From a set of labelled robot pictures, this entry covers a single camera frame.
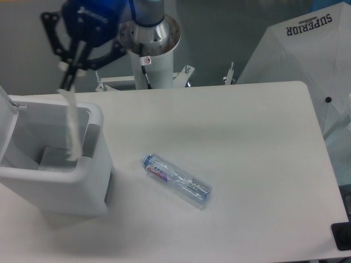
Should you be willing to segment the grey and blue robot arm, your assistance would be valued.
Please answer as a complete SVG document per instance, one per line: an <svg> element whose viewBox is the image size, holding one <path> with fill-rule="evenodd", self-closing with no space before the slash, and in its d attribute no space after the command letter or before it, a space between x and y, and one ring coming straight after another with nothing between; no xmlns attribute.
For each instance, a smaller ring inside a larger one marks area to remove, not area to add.
<svg viewBox="0 0 351 263"><path fill-rule="evenodd" d="M98 70L126 54L116 40L120 24L154 27L164 17L163 1L65 1L60 10L43 12L52 51L68 65L60 89L71 90L78 70Z"/></svg>

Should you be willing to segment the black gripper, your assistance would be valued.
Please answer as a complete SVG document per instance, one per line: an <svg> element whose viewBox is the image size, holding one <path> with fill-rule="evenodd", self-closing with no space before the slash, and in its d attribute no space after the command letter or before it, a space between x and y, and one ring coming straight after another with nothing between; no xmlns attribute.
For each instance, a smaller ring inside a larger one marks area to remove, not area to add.
<svg viewBox="0 0 351 263"><path fill-rule="evenodd" d="M60 89L72 89L78 70L98 70L127 54L119 41L113 41L107 54L89 58L94 48L117 36L118 25L128 9L128 1L66 1L61 14L59 11L41 14L41 22L53 53L61 58L61 62L67 63ZM71 37L69 49L64 48L56 33L61 15ZM76 58L80 41L86 43Z"/></svg>

